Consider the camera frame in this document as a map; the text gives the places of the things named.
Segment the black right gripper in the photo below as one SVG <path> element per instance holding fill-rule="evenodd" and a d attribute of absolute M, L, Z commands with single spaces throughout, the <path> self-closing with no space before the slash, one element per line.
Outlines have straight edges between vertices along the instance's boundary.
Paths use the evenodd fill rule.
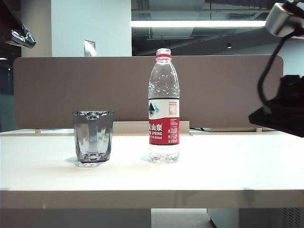
<path fill-rule="evenodd" d="M 304 100 L 304 77 L 285 75 L 280 79 L 279 99 L 283 101 Z"/>

